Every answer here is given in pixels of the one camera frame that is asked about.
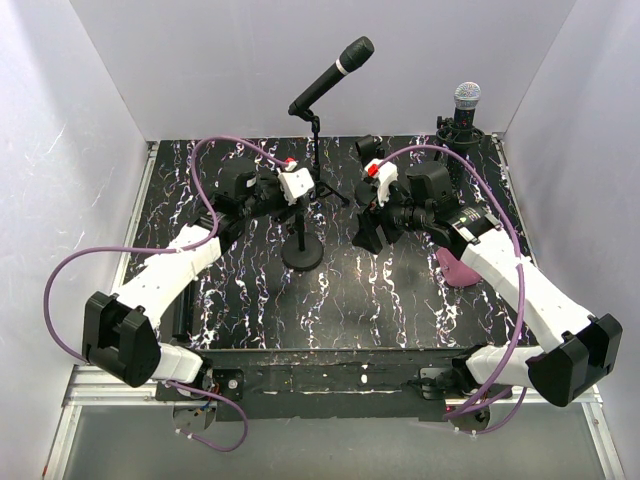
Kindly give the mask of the round base stand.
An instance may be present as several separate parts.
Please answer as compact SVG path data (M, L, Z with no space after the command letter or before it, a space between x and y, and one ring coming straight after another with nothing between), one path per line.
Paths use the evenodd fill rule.
M281 248L284 265L297 272L308 272L319 266L324 256L324 245L320 239L305 228L293 228L283 224L289 236Z
M382 147L382 138L378 136L366 135L356 140L356 153L362 167L366 167L374 159L385 157Z

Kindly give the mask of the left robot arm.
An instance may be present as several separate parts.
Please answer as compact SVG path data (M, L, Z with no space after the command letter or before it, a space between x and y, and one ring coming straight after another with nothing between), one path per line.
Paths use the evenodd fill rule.
M94 293L86 303L83 357L131 387L172 380L193 400L211 392L213 377L199 354L158 341L163 314L243 235L249 221L266 215L288 219L314 187L309 170L295 164L259 174L244 160L221 173L209 203L181 228L169 253L148 257L133 279L110 295Z

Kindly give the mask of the tall black foam microphone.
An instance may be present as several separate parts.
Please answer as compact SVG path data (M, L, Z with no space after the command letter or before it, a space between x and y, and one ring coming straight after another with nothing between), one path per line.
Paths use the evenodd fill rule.
M374 54L373 42L362 36L348 45L336 61L289 106L288 114L302 118L310 107L343 78L361 68Z

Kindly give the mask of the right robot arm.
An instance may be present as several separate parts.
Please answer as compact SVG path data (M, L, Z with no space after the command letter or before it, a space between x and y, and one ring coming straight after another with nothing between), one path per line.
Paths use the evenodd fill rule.
M493 383L533 388L565 407L613 370L622 326L612 315L594 316L516 253L493 214L460 203L444 166L413 165L406 178L403 187L393 163L374 159L364 166L353 245L378 254L405 232L427 233L453 257L456 270L473 271L516 310L537 340L534 347L511 341L467 350L452 362L445 378L450 387L469 398Z

